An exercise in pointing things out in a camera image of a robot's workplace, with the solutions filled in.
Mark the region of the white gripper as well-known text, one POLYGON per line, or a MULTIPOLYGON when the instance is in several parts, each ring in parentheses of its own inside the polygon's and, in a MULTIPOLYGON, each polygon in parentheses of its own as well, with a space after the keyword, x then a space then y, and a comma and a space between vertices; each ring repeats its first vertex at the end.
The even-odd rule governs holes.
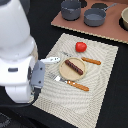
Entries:
POLYGON ((44 84, 45 64, 33 57, 18 61, 0 59, 0 86, 16 103, 27 103, 31 93, 44 84))

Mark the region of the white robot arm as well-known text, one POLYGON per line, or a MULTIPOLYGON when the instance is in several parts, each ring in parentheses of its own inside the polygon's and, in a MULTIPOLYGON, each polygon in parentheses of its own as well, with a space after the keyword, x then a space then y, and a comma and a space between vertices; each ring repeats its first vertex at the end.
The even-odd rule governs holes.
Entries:
POLYGON ((0 0, 0 86, 14 102, 27 103, 44 72, 20 1, 0 0))

